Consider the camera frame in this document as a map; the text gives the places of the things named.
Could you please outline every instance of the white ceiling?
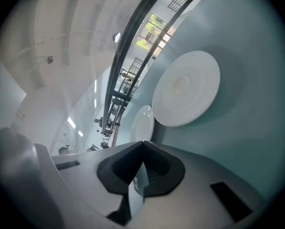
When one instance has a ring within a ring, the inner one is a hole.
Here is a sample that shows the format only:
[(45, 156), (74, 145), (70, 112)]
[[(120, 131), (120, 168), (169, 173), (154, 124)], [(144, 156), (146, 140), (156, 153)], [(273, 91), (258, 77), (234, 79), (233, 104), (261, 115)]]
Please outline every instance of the white ceiling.
[[(123, 32), (139, 2), (22, 0), (2, 30), (0, 58), (28, 94), (56, 86), (75, 106), (112, 64), (117, 48), (112, 35)], [(48, 55), (52, 64), (38, 58)]]

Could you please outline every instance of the white curved surface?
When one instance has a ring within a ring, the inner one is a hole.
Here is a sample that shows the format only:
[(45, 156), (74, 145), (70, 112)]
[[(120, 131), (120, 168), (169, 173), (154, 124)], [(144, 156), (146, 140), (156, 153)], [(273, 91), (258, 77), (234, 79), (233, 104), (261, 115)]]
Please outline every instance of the white curved surface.
[(150, 141), (154, 129), (154, 116), (151, 106), (143, 106), (137, 113), (130, 134), (131, 142)]
[(170, 64), (153, 95), (156, 120), (181, 126), (201, 116), (212, 104), (220, 84), (218, 63), (209, 53), (193, 51)]

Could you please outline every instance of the window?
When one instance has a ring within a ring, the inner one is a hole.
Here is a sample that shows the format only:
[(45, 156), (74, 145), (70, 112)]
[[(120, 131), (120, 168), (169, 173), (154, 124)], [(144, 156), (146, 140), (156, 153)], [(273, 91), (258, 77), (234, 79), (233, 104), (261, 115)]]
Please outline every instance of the window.
[[(149, 51), (166, 24), (166, 21), (162, 20), (155, 14), (151, 14), (141, 33), (136, 39), (135, 44)], [(163, 47), (166, 45), (166, 43), (175, 31), (176, 28), (174, 27), (171, 27), (168, 30), (167, 34), (163, 37), (163, 40), (158, 44), (158, 47), (155, 49), (153, 53), (154, 55), (159, 55), (159, 53), (162, 51)]]

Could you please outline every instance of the handrail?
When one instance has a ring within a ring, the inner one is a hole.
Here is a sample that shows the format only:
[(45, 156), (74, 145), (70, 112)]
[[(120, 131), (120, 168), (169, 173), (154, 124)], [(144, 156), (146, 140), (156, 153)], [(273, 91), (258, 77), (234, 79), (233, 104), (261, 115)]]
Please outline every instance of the handrail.
[(125, 56), (129, 50), (129, 47), (132, 43), (132, 40), (138, 31), (141, 23), (144, 18), (147, 16), (148, 12), (152, 8), (152, 6), (156, 3), (157, 0), (142, 0), (137, 8), (135, 9), (133, 15), (131, 16), (124, 33), (120, 39), (119, 45), (117, 47), (115, 57), (112, 63), (110, 76), (108, 80), (108, 86), (105, 95), (104, 102), (104, 111), (103, 111), (103, 121), (102, 121), (102, 132), (105, 132), (106, 123), (109, 120), (108, 110), (110, 108), (111, 100), (112, 100), (112, 91), (115, 89), (115, 85), (117, 83), (118, 74), (122, 67)]

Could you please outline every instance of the black rectangular slot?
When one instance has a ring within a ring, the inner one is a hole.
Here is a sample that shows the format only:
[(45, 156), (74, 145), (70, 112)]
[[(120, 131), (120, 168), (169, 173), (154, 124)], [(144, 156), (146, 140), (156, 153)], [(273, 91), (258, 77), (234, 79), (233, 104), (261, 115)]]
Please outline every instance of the black rectangular slot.
[(56, 168), (58, 170), (64, 170), (64, 169), (67, 169), (67, 168), (78, 166), (79, 164), (80, 163), (76, 160), (76, 161), (71, 161), (71, 162), (67, 162), (67, 163), (57, 164)]
[(235, 222), (251, 214), (252, 210), (224, 182), (211, 184), (210, 187)]

